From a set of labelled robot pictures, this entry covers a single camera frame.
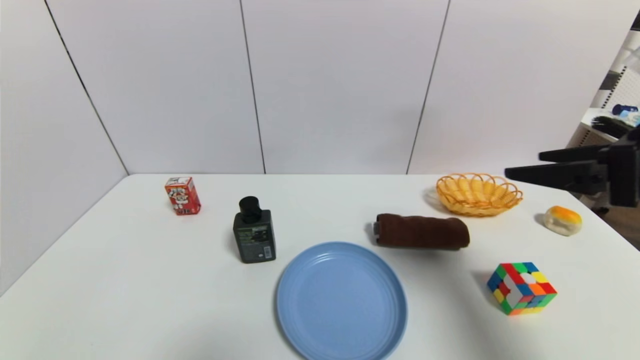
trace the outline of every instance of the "white table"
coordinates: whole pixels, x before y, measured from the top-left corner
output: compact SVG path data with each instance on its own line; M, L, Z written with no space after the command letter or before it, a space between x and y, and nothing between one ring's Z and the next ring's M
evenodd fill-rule
M313 244L351 241L396 271L409 305L390 359L632 359L639 356L640 254L570 194L521 184L525 200L495 218L465 218L459 252L386 249L378 213L448 217L423 198L437 176L194 177L199 215L173 214L168 175L124 179L0 298L0 359L295 359L274 293ZM271 209L277 260L240 262L240 198ZM536 222L577 210L565 238ZM533 261L559 295L537 315L506 316L484 284L498 263Z

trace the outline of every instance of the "wicker basket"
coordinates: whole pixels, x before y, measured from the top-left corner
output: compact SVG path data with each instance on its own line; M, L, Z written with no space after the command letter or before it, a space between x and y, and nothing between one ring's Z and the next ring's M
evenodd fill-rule
M514 184L489 174L443 176L436 189L449 211L470 217L493 217L522 201L522 192Z

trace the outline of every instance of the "red box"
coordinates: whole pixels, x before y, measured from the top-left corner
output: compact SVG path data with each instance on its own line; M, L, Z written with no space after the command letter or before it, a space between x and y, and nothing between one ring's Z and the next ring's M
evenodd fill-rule
M177 215L195 215L200 212L200 199L191 176L172 177L166 182L164 189Z

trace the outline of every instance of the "rubik's cube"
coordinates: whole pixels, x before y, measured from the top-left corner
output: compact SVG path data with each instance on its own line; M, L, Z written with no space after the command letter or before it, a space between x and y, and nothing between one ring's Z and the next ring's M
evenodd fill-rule
M500 264L487 285L507 315L539 313L557 295L533 263Z

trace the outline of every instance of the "bottle cap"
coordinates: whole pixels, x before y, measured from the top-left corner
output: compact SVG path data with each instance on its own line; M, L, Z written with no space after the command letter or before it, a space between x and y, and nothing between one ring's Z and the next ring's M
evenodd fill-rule
M258 222L262 217L262 209L260 203L255 196L247 196L240 200L240 215L247 224Z

